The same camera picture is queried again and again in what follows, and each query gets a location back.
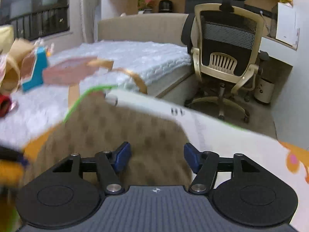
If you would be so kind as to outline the brown polka dot garment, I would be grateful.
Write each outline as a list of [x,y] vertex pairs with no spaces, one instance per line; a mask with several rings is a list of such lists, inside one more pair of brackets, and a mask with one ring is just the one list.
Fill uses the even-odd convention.
[[131,185],[189,186],[192,171],[184,158],[188,138],[174,121],[159,118],[89,95],[78,103],[69,118],[48,135],[37,158],[19,181],[24,186],[73,153],[92,157],[114,151],[123,142],[132,156],[119,174],[124,187]]

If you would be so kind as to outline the brown cardboard sheet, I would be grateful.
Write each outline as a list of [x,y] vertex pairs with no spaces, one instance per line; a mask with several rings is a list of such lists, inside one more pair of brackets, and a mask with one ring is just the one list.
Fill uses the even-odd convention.
[[23,147],[24,157],[29,162],[34,162],[37,159],[41,147],[45,144],[50,134],[55,131],[60,124],[57,124],[49,128],[46,132],[42,133],[40,136],[30,140],[25,147]]

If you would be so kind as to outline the white waste bin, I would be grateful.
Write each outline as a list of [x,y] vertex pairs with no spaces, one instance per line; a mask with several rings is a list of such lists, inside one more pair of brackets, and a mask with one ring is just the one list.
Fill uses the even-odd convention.
[[259,78],[254,92],[254,99],[261,104],[269,105],[275,84],[265,78]]

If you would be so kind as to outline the white quilted mattress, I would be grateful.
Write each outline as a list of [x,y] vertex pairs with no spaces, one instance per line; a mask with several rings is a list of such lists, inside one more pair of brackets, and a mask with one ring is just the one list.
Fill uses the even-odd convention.
[[128,91],[146,90],[158,96],[192,72],[186,48],[172,43],[103,40],[52,55],[54,66],[69,58],[97,57],[87,65],[97,70],[74,85],[43,85],[27,92],[18,90],[12,99],[18,106],[1,118],[1,142],[19,148],[63,120],[69,110],[69,94],[77,86],[81,93],[97,86]]

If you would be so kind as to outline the pink gift box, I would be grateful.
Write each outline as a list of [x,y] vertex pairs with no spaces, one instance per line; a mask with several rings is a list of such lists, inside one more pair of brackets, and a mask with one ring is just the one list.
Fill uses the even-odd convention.
[[69,58],[43,70],[42,79],[46,85],[74,85],[92,75],[97,68],[87,64],[97,57]]

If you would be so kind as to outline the red plush toy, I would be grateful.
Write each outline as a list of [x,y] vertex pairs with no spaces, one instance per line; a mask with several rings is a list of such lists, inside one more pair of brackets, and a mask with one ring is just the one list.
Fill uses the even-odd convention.
[[6,95],[0,95],[0,118],[5,117],[10,111],[12,100]]

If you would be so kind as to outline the beige office chair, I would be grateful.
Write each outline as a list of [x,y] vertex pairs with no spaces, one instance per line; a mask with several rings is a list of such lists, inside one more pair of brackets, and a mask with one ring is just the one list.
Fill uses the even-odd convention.
[[260,50],[265,22],[261,15],[235,6],[233,1],[245,0],[197,4],[186,18],[181,41],[192,56],[196,77],[200,83],[205,76],[218,79],[219,89],[216,96],[195,98],[185,106],[217,104],[220,120],[225,118],[224,107],[230,106],[248,123],[250,113],[234,97],[239,90],[255,89],[256,76],[262,72],[259,64],[269,60],[268,53]]

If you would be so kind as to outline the blue toy box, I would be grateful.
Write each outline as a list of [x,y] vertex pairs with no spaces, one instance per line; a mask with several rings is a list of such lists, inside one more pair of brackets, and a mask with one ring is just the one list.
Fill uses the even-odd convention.
[[24,57],[21,65],[20,80],[23,92],[43,85],[42,72],[48,67],[48,64],[47,53],[44,47],[37,47]]

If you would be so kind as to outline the beige bed headboard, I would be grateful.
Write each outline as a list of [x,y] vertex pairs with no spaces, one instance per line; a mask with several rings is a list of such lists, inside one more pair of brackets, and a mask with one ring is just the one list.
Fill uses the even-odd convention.
[[187,14],[153,13],[103,19],[98,23],[98,41],[137,41],[183,46],[182,29]]

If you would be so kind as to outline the potted plant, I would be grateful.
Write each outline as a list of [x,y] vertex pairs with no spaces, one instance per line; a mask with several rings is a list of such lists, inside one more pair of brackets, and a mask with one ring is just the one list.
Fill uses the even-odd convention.
[[139,14],[151,14],[155,7],[155,0],[138,0],[137,7]]

